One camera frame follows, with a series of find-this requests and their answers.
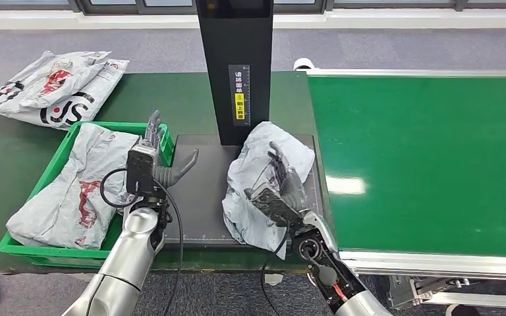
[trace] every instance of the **gray carpet floor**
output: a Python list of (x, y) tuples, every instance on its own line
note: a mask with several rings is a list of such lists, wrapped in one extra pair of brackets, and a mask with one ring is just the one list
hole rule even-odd
[[(108, 50), (129, 59), (128, 72), (204, 72), (198, 30), (0, 31), (0, 85), (42, 51)], [(290, 70), (300, 57), (320, 68), (506, 69), (506, 30), (275, 30), (273, 70)], [(364, 276), (385, 303), (387, 278)], [(135, 315), (163, 311), (173, 275), (152, 275)], [(0, 316), (60, 315), (86, 283), (67, 275), (0, 275)], [(468, 288), (506, 294), (506, 282)], [(285, 275), (268, 286), (283, 316), (330, 315), (319, 292), (303, 275)], [(253, 273), (184, 275), (170, 315), (273, 315)], [(484, 316), (506, 309), (481, 309)], [(440, 316), (445, 307), (423, 305), (396, 315)]]

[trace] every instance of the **green plastic crate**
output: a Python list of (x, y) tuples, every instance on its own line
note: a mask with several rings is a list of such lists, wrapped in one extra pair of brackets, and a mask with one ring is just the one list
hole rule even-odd
[[(74, 140), (80, 130), (82, 122), (77, 122), (67, 132), (67, 135), (57, 148), (55, 155), (45, 168), (42, 177), (36, 183), (36, 187), (28, 196), (31, 199), (39, 191), (45, 188), (51, 181), (53, 181), (63, 167), (69, 160), (69, 153), (74, 144)], [(121, 123), (121, 122), (93, 122), (92, 124), (100, 125), (109, 130), (117, 132), (126, 132), (136, 135), (144, 136), (146, 131), (146, 123)], [(169, 131), (165, 124), (160, 127), (164, 130), (164, 135), (161, 140), (161, 149), (163, 155), (159, 158), (159, 162), (164, 166), (171, 165), (173, 158), (174, 144), (169, 135)], [(105, 236), (105, 240), (101, 245), (100, 250), (79, 250), (58, 248), (53, 246), (47, 247), (32, 247), (24, 246), (14, 240), (7, 232), (0, 242), (0, 251), (10, 255), (17, 255), (23, 257), (35, 265), (46, 265), (51, 267), (76, 267), (76, 268), (99, 268), (104, 262), (109, 251), (117, 241), (121, 233), (122, 217), (115, 215), (109, 225), (109, 230)]]

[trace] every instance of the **silver robot arm segment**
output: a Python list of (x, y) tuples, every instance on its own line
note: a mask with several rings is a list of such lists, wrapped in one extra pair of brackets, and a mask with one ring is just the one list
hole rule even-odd
[(279, 189), (268, 183), (245, 189), (248, 199), (277, 226), (289, 227), (292, 247), (308, 264), (327, 305), (338, 316), (391, 316), (340, 260), (339, 248), (325, 219), (305, 208), (302, 182), (273, 142), (269, 152)]
[(161, 242), (152, 247), (158, 214), (142, 207), (123, 219), (123, 231), (99, 272), (63, 316), (129, 316)]

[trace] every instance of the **red wire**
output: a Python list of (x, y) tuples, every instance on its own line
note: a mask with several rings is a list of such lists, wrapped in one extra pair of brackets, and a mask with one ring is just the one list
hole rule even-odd
[(338, 296), (343, 300), (343, 301), (346, 301), (348, 300), (346, 298), (346, 295), (344, 295), (344, 293), (342, 293), (342, 290), (340, 289), (339, 285), (338, 284), (335, 284), (333, 285), (333, 288), (335, 289), (336, 293), (338, 294)]

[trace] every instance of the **red printed logo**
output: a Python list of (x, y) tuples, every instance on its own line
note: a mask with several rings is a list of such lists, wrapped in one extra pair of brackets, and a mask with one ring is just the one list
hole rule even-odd
[(78, 204), (78, 210), (80, 211), (80, 220), (78, 223), (80, 226), (90, 229), (96, 223), (97, 215), (93, 209), (86, 209), (86, 202), (88, 202), (88, 194), (94, 192), (96, 188), (99, 188), (99, 181), (84, 182), (80, 181), (80, 204)]
[(70, 72), (65, 70), (58, 70), (53, 74), (47, 76), (47, 82), (43, 86), (43, 89), (40, 91), (41, 94), (48, 94), (49, 92), (54, 92), (65, 84), (67, 77), (70, 76)]

